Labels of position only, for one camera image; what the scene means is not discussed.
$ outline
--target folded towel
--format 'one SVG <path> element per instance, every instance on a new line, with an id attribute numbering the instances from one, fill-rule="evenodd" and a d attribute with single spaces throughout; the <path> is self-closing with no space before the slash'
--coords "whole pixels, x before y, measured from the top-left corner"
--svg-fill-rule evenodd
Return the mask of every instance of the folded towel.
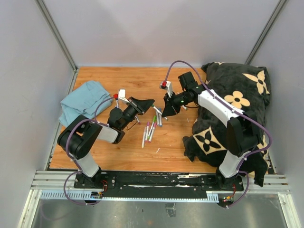
<path id="1" fill-rule="evenodd" d="M 92 119 L 97 106 L 109 97 L 110 93 L 99 82 L 85 82 L 60 102 L 62 107 L 60 123 L 67 127 L 81 114 Z M 108 108 L 111 103 L 112 100 L 104 102 L 98 108 L 97 114 Z"/>

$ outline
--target wooden tabletop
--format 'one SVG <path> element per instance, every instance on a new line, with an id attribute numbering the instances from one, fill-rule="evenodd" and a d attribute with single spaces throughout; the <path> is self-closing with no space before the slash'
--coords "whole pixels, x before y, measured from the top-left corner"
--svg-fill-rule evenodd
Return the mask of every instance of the wooden tabletop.
<path id="1" fill-rule="evenodd" d="M 99 81 L 111 94 L 118 93 L 119 89 L 126 89 L 126 98 L 132 96 L 136 99 L 154 99 L 156 107 L 163 108 L 165 90 L 159 89 L 159 84 L 167 74 L 167 68 L 144 67 L 82 67 L 79 70 L 74 89 L 80 87 L 89 80 Z M 188 72 L 189 68 L 173 68 L 169 81 L 173 83 L 174 92 L 181 92 L 178 76 Z M 198 69 L 203 80 L 206 76 Z M 106 123 L 112 106 L 98 115 L 98 120 Z M 123 110 L 126 105 L 119 103 Z M 151 143 L 141 147 L 144 127 L 148 121 L 152 121 L 155 110 L 150 108 L 144 115 L 140 115 L 141 125 L 136 124 L 119 144 L 111 144 L 96 140 L 91 153 L 96 163 L 102 170 L 116 171 L 164 171 L 164 172 L 215 172 L 215 168 L 207 163 L 200 162 L 197 158 L 194 162 L 184 156 L 183 136 L 190 136 L 192 125 L 197 118 L 197 109 L 181 109 L 176 116 L 169 116 L 169 120 L 163 119 L 163 127 L 156 127 Z M 55 148 L 50 168 L 75 168 L 75 165 L 67 157 L 66 153 L 58 145 Z"/>

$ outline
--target pink marker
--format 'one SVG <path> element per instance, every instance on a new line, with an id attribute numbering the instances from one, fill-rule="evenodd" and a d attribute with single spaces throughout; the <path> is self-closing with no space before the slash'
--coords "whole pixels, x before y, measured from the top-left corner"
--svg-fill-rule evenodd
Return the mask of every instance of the pink marker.
<path id="1" fill-rule="evenodd" d="M 149 125 L 150 125 L 150 122 L 148 121 L 148 123 L 147 123 L 147 130 L 146 130 L 146 136 L 145 136 L 145 139 L 144 139 L 145 142 L 148 141 Z"/>
<path id="2" fill-rule="evenodd" d="M 153 137 L 153 134 L 154 134 L 154 131 L 155 131 L 156 125 L 157 125 L 157 123 L 154 123 L 154 125 L 153 125 L 153 129 L 152 129 L 152 132 L 151 132 L 151 135 L 150 135 L 150 138 L 149 138 L 149 143 L 151 143 L 151 140 L 152 140 L 152 137 Z"/>

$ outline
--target metal frame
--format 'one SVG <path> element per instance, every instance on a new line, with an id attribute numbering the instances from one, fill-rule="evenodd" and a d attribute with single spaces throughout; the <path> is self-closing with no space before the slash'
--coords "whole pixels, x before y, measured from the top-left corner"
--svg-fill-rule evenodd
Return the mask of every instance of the metal frame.
<path id="1" fill-rule="evenodd" d="M 69 90 L 67 94 L 69 94 L 73 88 L 76 81 L 76 77 L 78 74 L 78 67 L 76 63 L 74 62 L 72 56 L 70 55 L 48 9 L 45 5 L 43 0 L 35 0 L 38 7 L 40 8 L 46 22 L 48 23 L 51 31 L 53 32 L 59 46 L 61 47 L 63 53 L 65 54 L 69 64 L 71 65 L 72 69 L 74 70 L 73 78 L 70 83 Z M 271 27 L 273 26 L 274 22 L 276 21 L 278 15 L 281 13 L 282 9 L 284 8 L 287 0 L 280 0 L 274 9 L 272 15 L 270 16 L 270 19 L 266 23 L 262 33 L 260 34 L 256 44 L 254 45 L 251 53 L 249 54 L 246 64 L 250 64 L 253 60 L 254 56 L 256 55 L 257 51 L 261 47 L 261 44 L 265 40 L 267 34 L 269 33 Z M 50 151 L 50 156 L 48 158 L 48 161 L 46 163 L 45 169 L 48 169 L 54 149 L 56 146 L 56 138 L 58 137 L 60 133 L 61 125 L 59 124 L 56 130 L 56 133 L 54 135 L 54 142 L 52 149 Z M 35 212 L 37 210 L 38 201 L 39 199 L 65 199 L 63 197 L 63 184 L 65 179 L 68 177 L 68 175 L 72 171 L 37 171 L 36 175 L 34 177 L 22 216 L 20 218 L 20 222 L 18 225 L 18 228 L 29 228 L 32 225 Z M 193 176 L 200 176 L 200 175 L 207 175 L 204 173 L 194 173 L 194 174 L 188 174 L 189 177 Z M 75 176 L 72 176 L 69 181 L 67 182 L 67 189 L 69 191 L 69 196 L 72 199 L 79 200 L 79 199 L 88 199 L 88 195 L 91 194 L 92 191 L 98 191 L 98 189 L 75 189 L 74 188 L 74 181 Z M 245 178 L 242 179 L 243 183 L 246 185 L 247 180 Z M 287 181 L 284 175 L 266 175 L 265 176 L 265 184 L 264 187 L 259 187 L 254 184 L 254 180 L 250 179 L 249 181 L 249 190 L 248 194 L 261 194 L 267 195 L 267 194 L 278 194 L 281 207 L 284 213 L 284 217 L 286 220 L 286 223 L 289 228 L 297 228 L 301 227 L 299 218 L 297 216 L 294 203 L 292 201 L 290 190 L 287 185 Z M 217 202 L 218 201 L 218 195 L 219 194 L 227 194 L 231 193 L 230 191 L 207 191 L 207 199 L 145 199 L 145 198 L 116 198 L 116 197 L 108 197 L 103 198 L 102 200 L 123 200 L 123 201 L 164 201 L 164 202 L 172 202 L 172 201 L 178 201 L 178 202 Z"/>

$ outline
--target robotic arm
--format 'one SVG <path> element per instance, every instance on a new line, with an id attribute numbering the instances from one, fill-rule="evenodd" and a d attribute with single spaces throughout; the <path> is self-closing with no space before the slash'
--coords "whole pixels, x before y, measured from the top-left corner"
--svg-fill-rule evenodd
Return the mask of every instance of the robotic arm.
<path id="1" fill-rule="evenodd" d="M 68 137 L 72 131 L 75 131 L 68 143 L 69 154 L 82 170 L 84 178 L 94 186 L 99 186 L 101 181 L 101 168 L 90 153 L 95 140 L 105 140 L 113 144 L 119 143 L 125 135 L 123 129 L 135 119 L 136 115 L 146 113 L 155 102 L 153 99 L 138 100 L 133 97 L 126 99 L 124 89 L 119 91 L 118 99 L 128 106 L 123 111 L 119 108 L 112 109 L 107 125 L 96 123 L 80 115 L 59 135 L 57 140 L 58 145 L 66 151 Z"/>
<path id="2" fill-rule="evenodd" d="M 212 112 L 227 128 L 226 147 L 227 154 L 223 163 L 218 167 L 216 179 L 218 185 L 223 188 L 229 184 L 238 173 L 238 165 L 244 156 L 251 152 L 259 143 L 261 143 L 259 128 L 250 121 L 245 120 L 235 113 L 242 113 L 249 118 L 256 120 L 253 112 L 244 112 L 233 107 L 224 99 L 219 97 L 214 90 L 210 94 L 203 85 L 198 85 L 191 72 L 187 72 L 178 77 L 183 92 L 175 94 L 172 89 L 172 83 L 169 81 L 160 84 L 161 89 L 167 90 L 164 97 L 165 108 L 162 116 L 176 115 L 180 112 L 182 105 L 194 102 L 210 112 Z"/>

